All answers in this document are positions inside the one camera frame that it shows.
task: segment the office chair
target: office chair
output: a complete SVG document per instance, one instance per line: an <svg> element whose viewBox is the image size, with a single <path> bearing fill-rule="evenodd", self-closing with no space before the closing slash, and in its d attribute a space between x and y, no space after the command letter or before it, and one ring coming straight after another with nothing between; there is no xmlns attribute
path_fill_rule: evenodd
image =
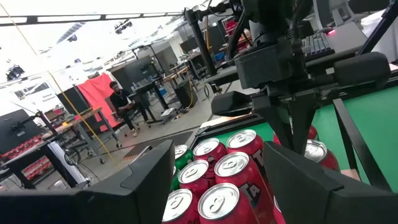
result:
<svg viewBox="0 0 398 224"><path fill-rule="evenodd" d="M339 27L347 22L357 22L357 18L347 0L328 0L328 2L329 4L325 4L324 0L313 0L315 22L318 29L328 27L331 23L334 23L335 27Z"/></svg>
<svg viewBox="0 0 398 224"><path fill-rule="evenodd" d="M111 102L111 99L110 99L109 97L107 97L107 98L105 98L105 102L108 104L109 108L111 108L111 111L112 111L111 115L112 115L112 117L115 119L115 121L117 121L117 122L123 122L123 119L122 119L121 117L119 117L119 115L117 114L116 108L113 106L113 104L112 104L112 102ZM131 110L131 111L129 111L129 113L130 113L129 119L130 119L131 121L134 121L134 119L137 118L137 117L138 117L138 114L139 114L138 110ZM138 131L140 130L139 124L138 124L138 123L132 122L132 125L133 125ZM127 132L128 132L128 129L124 130L124 137L127 137Z"/></svg>

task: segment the pink light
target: pink light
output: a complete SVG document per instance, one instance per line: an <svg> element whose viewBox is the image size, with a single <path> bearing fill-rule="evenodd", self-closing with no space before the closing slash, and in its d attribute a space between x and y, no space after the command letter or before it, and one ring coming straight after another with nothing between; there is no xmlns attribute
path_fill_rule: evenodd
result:
<svg viewBox="0 0 398 224"><path fill-rule="evenodd" d="M327 34L328 35L332 35L332 34L335 34L336 33L336 30L332 30L332 31L329 31Z"/></svg>

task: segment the gray floor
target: gray floor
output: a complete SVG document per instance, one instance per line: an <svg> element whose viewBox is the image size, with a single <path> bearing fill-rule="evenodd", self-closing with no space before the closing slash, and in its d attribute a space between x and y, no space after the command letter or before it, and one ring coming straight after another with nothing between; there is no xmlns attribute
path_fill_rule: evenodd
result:
<svg viewBox="0 0 398 224"><path fill-rule="evenodd" d="M223 92L227 90L227 87L229 84L222 86ZM210 90L210 97L207 99L204 91L203 91L203 84L199 85L199 92L197 92L198 96L198 102L196 105L191 108L189 113L184 114L181 116L176 122L171 122L169 121L165 125L158 123L158 124L153 124L151 128L148 128L145 126L142 122L140 122L140 132L138 137L132 138L131 134L127 135L127 137L124 137L124 133L128 128L123 128L121 131L118 131L118 136L123 144L123 147L126 146L131 146L126 149L121 149L117 150L116 148L116 141L114 139L110 139L105 143L105 146L108 148L109 151L111 151L111 155L113 157L110 158L109 155L105 154L102 156L102 158L106 161L105 164L100 164L99 158L98 157L91 157L91 158L86 158L86 152L82 152L82 157L83 162L82 164L84 166L80 166L81 171L85 174L90 176L92 180L95 182L98 181L96 177L94 177L93 174L86 168L88 167L90 170L92 170L95 175L99 177L100 180L103 180L110 175L114 174L115 172L121 170L123 167L128 165L129 163L132 162L132 160L123 160L123 157L131 150L134 148L133 145L139 144L141 142L149 141L151 139L156 139L156 138L161 138L162 136L166 136L169 134L181 132L187 129L194 130L193 134L190 136L190 138L187 141L187 144L189 145L193 139L194 139L194 133L197 130L197 126L200 126L202 123L210 120L210 119L216 119L217 116L212 116L211 115L211 100L214 98L214 94ZM240 91L242 93L250 94L255 92L256 90L253 89L248 89L248 90L242 90L241 85L239 81L232 82L230 87L228 88L228 91ZM160 117L160 111L162 111L160 103L152 102L151 103L153 106L151 107L152 111L154 112L154 115L156 117ZM49 175L44 181L42 181L40 184L37 185L38 189L48 189L51 187L56 181L60 180L61 176L58 172L54 172L53 174ZM11 181L7 180L6 181L8 187L10 189L17 189L17 186L12 183Z"/></svg>

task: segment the keyboard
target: keyboard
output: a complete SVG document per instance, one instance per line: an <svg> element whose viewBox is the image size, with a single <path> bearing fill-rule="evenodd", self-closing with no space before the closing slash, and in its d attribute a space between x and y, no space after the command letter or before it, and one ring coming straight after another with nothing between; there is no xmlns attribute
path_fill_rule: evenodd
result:
<svg viewBox="0 0 398 224"><path fill-rule="evenodd" d="M306 62L335 53L324 33L308 36L302 42Z"/></svg>

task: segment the black shirt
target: black shirt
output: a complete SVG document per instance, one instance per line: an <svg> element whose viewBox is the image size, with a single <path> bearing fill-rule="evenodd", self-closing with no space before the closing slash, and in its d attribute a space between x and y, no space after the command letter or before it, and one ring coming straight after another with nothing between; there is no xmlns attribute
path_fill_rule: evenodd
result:
<svg viewBox="0 0 398 224"><path fill-rule="evenodd" d="M129 95L130 93L126 90L120 90L118 94L116 94L115 92L112 93L109 99L111 100L116 111L119 111L119 107L126 106L129 103L127 100L127 97Z"/></svg>

